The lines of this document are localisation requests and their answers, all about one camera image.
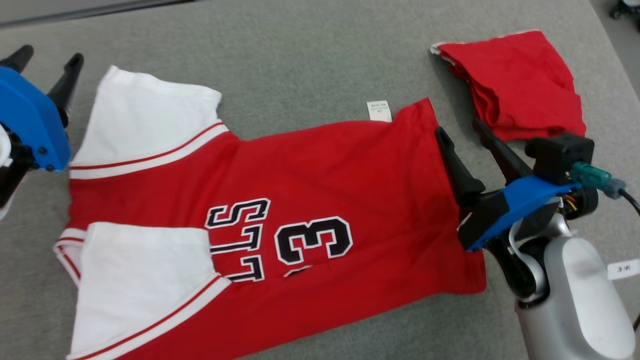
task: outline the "folded red garment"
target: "folded red garment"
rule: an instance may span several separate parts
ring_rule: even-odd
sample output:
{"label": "folded red garment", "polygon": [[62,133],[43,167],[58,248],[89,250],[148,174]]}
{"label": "folded red garment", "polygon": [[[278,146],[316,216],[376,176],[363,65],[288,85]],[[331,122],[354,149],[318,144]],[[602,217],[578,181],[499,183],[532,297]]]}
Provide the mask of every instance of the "folded red garment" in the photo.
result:
{"label": "folded red garment", "polygon": [[469,83],[478,117],[501,139],[584,136],[573,76],[540,31],[467,44],[440,43],[431,52]]}

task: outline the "red and white shirt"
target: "red and white shirt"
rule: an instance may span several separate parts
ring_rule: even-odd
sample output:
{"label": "red and white shirt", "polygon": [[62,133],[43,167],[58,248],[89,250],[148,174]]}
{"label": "red and white shirt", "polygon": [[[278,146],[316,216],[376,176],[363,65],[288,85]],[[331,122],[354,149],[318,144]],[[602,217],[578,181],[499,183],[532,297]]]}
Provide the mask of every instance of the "red and white shirt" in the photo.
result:
{"label": "red and white shirt", "polygon": [[428,99],[392,123],[251,141],[220,99],[115,67],[102,80],[54,247],[79,288],[69,359],[229,359],[484,290]]}

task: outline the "white label with black text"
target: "white label with black text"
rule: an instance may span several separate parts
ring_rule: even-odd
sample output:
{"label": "white label with black text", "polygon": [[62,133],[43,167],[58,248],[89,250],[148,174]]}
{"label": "white label with black text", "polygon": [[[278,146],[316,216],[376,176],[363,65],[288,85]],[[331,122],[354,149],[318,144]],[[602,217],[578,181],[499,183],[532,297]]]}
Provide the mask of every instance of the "white label with black text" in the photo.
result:
{"label": "white label with black text", "polygon": [[609,280],[624,279],[640,273],[640,259],[620,261],[607,266]]}
{"label": "white label with black text", "polygon": [[368,101],[367,109],[371,120],[391,122],[391,110],[386,100]]}

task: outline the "red fabric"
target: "red fabric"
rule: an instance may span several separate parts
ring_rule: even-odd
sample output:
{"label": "red fabric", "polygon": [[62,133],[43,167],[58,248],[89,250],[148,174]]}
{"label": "red fabric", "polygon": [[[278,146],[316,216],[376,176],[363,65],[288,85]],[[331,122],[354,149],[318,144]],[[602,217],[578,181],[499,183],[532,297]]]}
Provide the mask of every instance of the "red fabric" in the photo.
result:
{"label": "red fabric", "polygon": [[[342,122],[249,142],[225,133],[167,165],[72,179],[68,226],[78,229],[95,221],[203,227],[212,207],[271,201],[260,222],[209,230],[211,244],[222,245],[243,239],[243,227],[263,224],[259,249],[215,254],[213,263],[222,275],[238,274],[248,270],[241,257],[260,254],[265,279],[231,284],[195,316],[122,358],[230,359],[435,293],[483,291],[483,255],[463,251],[456,239],[458,209],[436,127],[425,99],[391,124]],[[328,258],[323,238],[323,246],[302,249],[302,263],[279,260],[280,227],[329,217],[348,222],[348,252]]]}
{"label": "red fabric", "polygon": [[573,76],[540,31],[468,44],[438,45],[466,79],[477,116],[501,139],[531,139],[563,131],[584,136]]}

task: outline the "gray tablecloth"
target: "gray tablecloth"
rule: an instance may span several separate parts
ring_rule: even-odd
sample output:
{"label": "gray tablecloth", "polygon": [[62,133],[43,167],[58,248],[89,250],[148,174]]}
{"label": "gray tablecloth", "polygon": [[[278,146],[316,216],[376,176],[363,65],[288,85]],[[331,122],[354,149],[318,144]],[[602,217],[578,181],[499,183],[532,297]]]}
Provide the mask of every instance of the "gray tablecloth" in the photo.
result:
{"label": "gray tablecloth", "polygon": [[[545,32],[575,76],[596,141],[595,164],[640,197],[640,104],[593,9],[581,0],[215,0],[0,31],[0,53],[33,44],[36,55],[24,75],[43,89],[74,52],[85,55],[68,128],[75,151],[96,86],[114,64],[219,90],[220,117],[244,139],[367,118],[367,101],[386,99],[395,113],[430,97],[472,173],[499,188],[500,172],[471,130],[466,84],[427,49],[530,28]],[[0,223],[2,359],[68,352],[76,291],[51,252],[67,206],[67,175],[39,172]],[[605,262],[640,256],[640,222],[622,201],[602,199],[594,215],[573,226]],[[487,271],[483,294],[434,296],[251,358],[524,359],[513,297],[489,256]],[[616,287],[635,316],[640,278]]]}

